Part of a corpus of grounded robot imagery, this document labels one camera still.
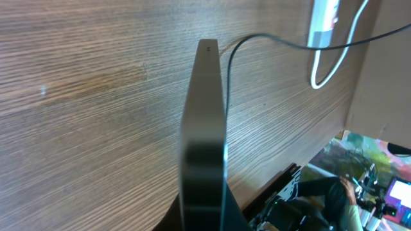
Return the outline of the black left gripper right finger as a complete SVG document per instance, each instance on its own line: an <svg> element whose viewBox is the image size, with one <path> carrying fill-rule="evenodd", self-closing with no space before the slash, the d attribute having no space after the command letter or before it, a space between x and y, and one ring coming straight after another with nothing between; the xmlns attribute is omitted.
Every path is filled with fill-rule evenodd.
<svg viewBox="0 0 411 231"><path fill-rule="evenodd" d="M226 185L223 231L252 231L228 185Z"/></svg>

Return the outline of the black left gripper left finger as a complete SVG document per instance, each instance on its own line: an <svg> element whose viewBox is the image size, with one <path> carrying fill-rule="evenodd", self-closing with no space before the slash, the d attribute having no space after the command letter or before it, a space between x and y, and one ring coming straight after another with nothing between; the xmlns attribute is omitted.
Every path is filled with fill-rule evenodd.
<svg viewBox="0 0 411 231"><path fill-rule="evenodd" d="M179 194L173 200L164 217L153 228L153 231L182 231Z"/></svg>

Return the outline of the teal screen smartphone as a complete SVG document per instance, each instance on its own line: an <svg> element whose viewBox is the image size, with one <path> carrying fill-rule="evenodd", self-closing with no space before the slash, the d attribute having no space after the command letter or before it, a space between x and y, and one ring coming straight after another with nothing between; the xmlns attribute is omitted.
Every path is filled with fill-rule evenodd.
<svg viewBox="0 0 411 231"><path fill-rule="evenodd" d="M201 39L180 126L179 188L184 230L223 227L226 127L218 41Z"/></svg>

